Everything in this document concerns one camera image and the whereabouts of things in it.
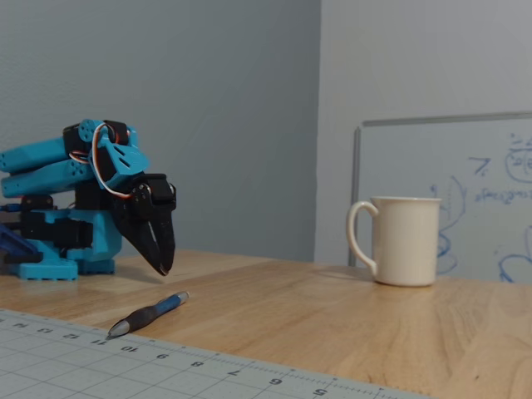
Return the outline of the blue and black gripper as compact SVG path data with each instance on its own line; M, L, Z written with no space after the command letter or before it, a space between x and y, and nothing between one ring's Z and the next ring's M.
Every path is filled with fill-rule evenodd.
M97 146L101 197L121 235L148 264L165 276L173 266L175 236L172 212L175 187L165 174L148 174L150 165L140 150L105 140Z

